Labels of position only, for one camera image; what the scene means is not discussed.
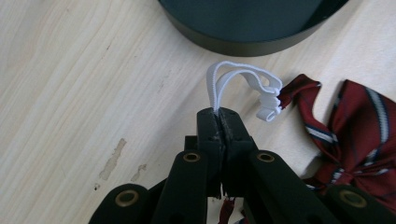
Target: dark red bow tie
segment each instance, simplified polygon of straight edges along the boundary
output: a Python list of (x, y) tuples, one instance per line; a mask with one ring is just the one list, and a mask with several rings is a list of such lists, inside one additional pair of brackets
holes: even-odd
[(319, 192), (350, 184), (396, 213), (396, 104), (346, 80), (326, 126), (312, 113), (320, 86), (299, 75), (278, 96), (282, 108), (292, 100), (297, 103), (307, 132), (323, 154), (322, 166), (305, 183)]

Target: wood grain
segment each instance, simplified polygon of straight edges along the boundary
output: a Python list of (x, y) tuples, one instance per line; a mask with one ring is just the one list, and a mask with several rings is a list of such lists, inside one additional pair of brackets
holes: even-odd
[[(184, 136), (195, 134), (196, 112), (209, 107), (205, 70), (215, 62), (251, 63), (285, 83), (300, 73), (320, 80), (322, 121), (345, 79), (396, 100), (395, 10), (393, 0), (352, 0), (302, 43), (237, 58), (193, 45), (155, 0), (3, 0), (0, 222), (88, 223), (116, 186), (166, 178)], [(222, 105), (241, 115), (260, 148), (298, 175), (312, 173), (318, 151), (295, 107), (272, 123), (256, 119), (257, 94), (242, 78)], [(219, 203), (209, 205), (208, 223), (217, 223)]]

